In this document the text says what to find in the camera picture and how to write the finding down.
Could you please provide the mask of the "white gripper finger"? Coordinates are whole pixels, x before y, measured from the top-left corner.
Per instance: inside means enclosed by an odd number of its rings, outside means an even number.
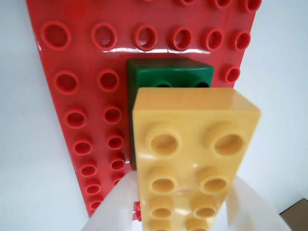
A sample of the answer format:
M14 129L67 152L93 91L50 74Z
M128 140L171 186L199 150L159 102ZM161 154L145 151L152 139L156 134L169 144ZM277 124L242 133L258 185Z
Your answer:
M83 231L131 230L134 203L139 201L138 175L127 173L101 202Z
M226 207L230 231L290 230L277 210L240 177L229 190Z

